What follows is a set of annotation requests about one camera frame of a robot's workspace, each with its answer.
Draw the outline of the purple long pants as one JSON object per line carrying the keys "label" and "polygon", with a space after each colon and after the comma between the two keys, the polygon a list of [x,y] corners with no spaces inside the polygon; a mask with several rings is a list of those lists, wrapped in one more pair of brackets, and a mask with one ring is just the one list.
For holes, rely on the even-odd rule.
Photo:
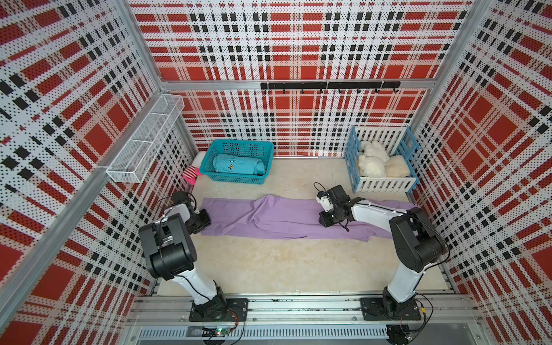
{"label": "purple long pants", "polygon": [[[400,201],[371,201],[389,208],[409,210],[415,204]],[[206,198],[203,207],[211,225],[203,236],[232,236],[255,239],[354,239],[369,241],[372,237],[390,239],[391,234],[379,227],[352,221],[346,229],[339,224],[319,224],[323,207],[315,199],[290,199],[267,195],[257,200]]]}

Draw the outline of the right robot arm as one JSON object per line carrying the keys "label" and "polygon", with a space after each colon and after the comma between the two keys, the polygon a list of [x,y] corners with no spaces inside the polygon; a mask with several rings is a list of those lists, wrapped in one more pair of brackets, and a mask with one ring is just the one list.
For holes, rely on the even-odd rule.
{"label": "right robot arm", "polygon": [[337,198],[322,192],[316,201],[323,207],[319,223],[324,227],[339,224],[346,229],[348,223],[357,221],[391,234],[399,265],[382,292],[382,307],[390,316],[398,315],[414,302],[421,278],[426,271],[438,266],[438,259],[448,252],[445,241],[429,224],[421,208],[389,208],[363,198]]}

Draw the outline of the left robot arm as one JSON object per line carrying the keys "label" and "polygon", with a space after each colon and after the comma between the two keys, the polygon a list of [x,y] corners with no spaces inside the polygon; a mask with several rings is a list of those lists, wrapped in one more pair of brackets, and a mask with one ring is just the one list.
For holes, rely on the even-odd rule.
{"label": "left robot arm", "polygon": [[226,308],[222,289],[203,275],[191,238],[211,224],[207,211],[198,212],[186,203],[168,209],[156,222],[139,229],[139,240],[148,272],[154,278],[179,284],[193,299],[198,313]]}

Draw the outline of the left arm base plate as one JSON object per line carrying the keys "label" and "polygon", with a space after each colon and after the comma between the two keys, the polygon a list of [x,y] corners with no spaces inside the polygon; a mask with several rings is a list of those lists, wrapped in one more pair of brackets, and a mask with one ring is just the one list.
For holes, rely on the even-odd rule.
{"label": "left arm base plate", "polygon": [[230,298],[224,302],[215,299],[198,306],[192,303],[188,320],[190,322],[243,322],[247,320],[248,305],[247,298]]}

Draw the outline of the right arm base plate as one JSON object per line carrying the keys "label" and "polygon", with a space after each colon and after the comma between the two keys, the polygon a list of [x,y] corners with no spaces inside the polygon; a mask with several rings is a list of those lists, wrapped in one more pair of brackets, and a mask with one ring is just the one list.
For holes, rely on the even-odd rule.
{"label": "right arm base plate", "polygon": [[421,311],[414,298],[398,303],[391,297],[361,298],[365,321],[420,321]]}

